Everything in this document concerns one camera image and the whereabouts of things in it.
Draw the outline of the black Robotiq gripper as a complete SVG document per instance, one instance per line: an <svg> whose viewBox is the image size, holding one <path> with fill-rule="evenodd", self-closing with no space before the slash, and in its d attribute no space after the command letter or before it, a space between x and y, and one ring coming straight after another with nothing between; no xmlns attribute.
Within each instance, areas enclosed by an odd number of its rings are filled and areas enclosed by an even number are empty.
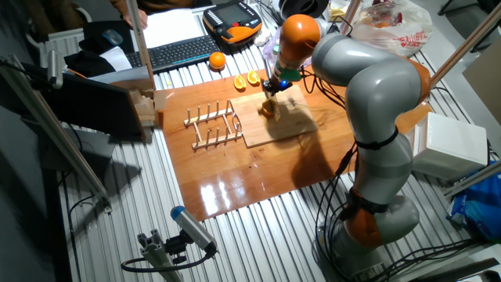
<svg viewBox="0 0 501 282"><path fill-rule="evenodd" d="M283 93L281 91L288 89L290 86L292 86L292 83L287 80L272 78L264 81L262 83L262 86L268 99L273 96L278 99Z"/></svg>

